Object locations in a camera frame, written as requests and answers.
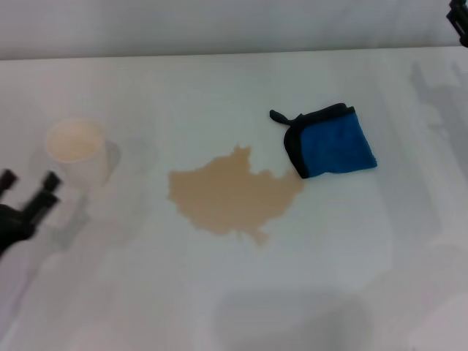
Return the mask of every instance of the white tabletop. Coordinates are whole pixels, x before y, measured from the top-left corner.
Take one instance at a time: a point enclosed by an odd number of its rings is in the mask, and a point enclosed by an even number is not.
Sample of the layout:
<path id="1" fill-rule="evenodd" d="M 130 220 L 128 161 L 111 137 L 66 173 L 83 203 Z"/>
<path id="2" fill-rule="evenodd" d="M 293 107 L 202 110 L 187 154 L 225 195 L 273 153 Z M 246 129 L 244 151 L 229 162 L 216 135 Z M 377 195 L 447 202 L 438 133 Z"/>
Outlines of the white tabletop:
<path id="1" fill-rule="evenodd" d="M 170 174 L 237 145 L 251 176 L 283 177 L 268 111 L 337 102 L 378 168 L 304 181 L 265 244 L 196 227 L 169 198 Z M 101 122 L 114 167 L 91 196 L 64 186 L 27 243 L 2 350 L 468 348 L 467 49 L 4 61 L 0 114 L 0 164 L 21 177 L 8 203 L 50 167 L 61 118 Z"/>

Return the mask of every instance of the liquid spill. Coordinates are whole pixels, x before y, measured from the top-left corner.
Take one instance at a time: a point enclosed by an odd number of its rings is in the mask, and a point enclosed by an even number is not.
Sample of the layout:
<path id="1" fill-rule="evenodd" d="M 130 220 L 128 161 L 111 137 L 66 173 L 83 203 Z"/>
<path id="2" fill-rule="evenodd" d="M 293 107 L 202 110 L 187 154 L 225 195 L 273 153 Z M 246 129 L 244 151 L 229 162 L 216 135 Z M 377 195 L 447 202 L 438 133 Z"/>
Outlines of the liquid spill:
<path id="1" fill-rule="evenodd" d="M 250 147 L 236 146 L 201 168 L 170 172 L 168 198 L 197 228 L 216 235 L 246 233 L 257 245 L 264 244 L 268 234 L 260 228 L 281 216 L 304 184 L 292 170 L 281 178 L 269 170 L 251 173 L 250 153 Z"/>

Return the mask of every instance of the black trim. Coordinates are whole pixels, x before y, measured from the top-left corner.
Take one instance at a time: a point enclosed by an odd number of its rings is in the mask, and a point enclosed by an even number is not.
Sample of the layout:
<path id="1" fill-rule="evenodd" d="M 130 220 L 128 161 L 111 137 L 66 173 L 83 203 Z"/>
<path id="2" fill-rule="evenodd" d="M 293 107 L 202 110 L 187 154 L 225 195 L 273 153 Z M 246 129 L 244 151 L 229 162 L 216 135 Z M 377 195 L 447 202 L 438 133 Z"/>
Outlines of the black trim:
<path id="1" fill-rule="evenodd" d="M 284 148 L 286 149 L 287 155 L 289 156 L 295 169 L 298 171 L 301 178 L 305 179 L 309 177 L 309 171 L 307 170 L 306 164 L 303 160 L 301 150 L 301 133 L 304 128 L 311 126 L 312 124 L 328 121 L 333 118 L 340 116 L 349 115 L 355 113 L 354 107 L 347 107 L 344 103 L 331 105 L 322 110 L 318 110 L 306 115 L 300 114 L 293 120 L 287 119 L 281 113 L 274 110 L 270 111 L 270 118 L 280 124 L 286 124 L 290 128 L 284 134 Z"/>

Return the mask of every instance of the folded towel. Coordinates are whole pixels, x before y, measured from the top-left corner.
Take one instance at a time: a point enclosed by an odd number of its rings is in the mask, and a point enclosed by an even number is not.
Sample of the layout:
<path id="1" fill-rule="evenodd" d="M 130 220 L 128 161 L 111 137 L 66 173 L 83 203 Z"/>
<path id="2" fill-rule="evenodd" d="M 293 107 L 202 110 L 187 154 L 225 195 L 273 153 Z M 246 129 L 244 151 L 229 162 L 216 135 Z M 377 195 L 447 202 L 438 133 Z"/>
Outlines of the folded towel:
<path id="1" fill-rule="evenodd" d="M 290 126 L 284 147 L 301 178 L 377 166 L 353 107 L 336 104 L 293 120 L 271 110 L 270 117 Z"/>

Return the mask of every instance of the paper cup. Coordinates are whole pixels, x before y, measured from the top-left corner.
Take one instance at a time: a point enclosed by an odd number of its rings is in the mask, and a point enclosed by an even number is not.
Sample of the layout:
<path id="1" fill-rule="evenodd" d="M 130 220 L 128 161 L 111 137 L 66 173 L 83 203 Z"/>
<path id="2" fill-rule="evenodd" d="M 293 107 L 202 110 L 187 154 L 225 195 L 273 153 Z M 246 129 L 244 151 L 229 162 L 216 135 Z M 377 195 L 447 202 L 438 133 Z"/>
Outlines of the paper cup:
<path id="1" fill-rule="evenodd" d="M 48 133 L 45 149 L 64 171 L 65 181 L 82 190 L 99 188 L 107 180 L 105 136 L 88 119 L 66 119 Z"/>

